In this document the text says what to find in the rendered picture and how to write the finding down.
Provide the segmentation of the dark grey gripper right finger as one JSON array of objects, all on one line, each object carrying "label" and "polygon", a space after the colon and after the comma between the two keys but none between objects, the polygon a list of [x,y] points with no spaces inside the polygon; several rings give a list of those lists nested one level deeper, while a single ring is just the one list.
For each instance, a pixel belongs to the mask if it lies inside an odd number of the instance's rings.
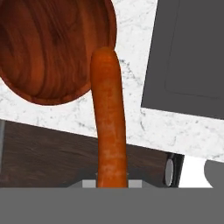
[{"label": "dark grey gripper right finger", "polygon": [[129,172],[128,175],[128,188],[142,188],[143,180],[137,172]]}]

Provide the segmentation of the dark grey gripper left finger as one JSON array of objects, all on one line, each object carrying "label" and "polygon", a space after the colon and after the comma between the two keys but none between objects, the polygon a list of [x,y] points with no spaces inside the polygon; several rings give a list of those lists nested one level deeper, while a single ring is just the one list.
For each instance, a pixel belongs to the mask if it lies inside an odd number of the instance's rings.
[{"label": "dark grey gripper left finger", "polygon": [[70,188],[96,188],[96,179],[98,173],[84,173],[76,178],[69,186]]}]

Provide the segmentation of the orange carrot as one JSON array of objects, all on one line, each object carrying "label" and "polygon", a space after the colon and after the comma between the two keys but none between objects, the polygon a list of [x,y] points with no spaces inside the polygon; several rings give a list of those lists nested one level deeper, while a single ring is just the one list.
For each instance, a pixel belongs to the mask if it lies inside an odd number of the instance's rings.
[{"label": "orange carrot", "polygon": [[116,52],[103,47],[94,52],[91,90],[98,136],[98,187],[128,186],[126,127],[121,68]]}]

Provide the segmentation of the brown wooden bowl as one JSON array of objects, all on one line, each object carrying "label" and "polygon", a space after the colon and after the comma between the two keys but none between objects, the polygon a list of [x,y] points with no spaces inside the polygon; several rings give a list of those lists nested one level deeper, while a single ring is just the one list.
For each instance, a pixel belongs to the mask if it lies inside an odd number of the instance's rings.
[{"label": "brown wooden bowl", "polygon": [[74,101],[90,89],[93,51],[116,34],[112,0],[0,0],[0,77],[28,102]]}]

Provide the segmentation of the dark wood cupboard front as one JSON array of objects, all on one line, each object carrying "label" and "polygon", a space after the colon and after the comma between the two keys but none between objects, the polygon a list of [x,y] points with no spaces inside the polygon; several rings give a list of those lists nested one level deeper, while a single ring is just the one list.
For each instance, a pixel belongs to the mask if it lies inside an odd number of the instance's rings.
[{"label": "dark wood cupboard front", "polygon": [[70,186],[93,179],[97,139],[17,122],[3,134],[0,187]]}]

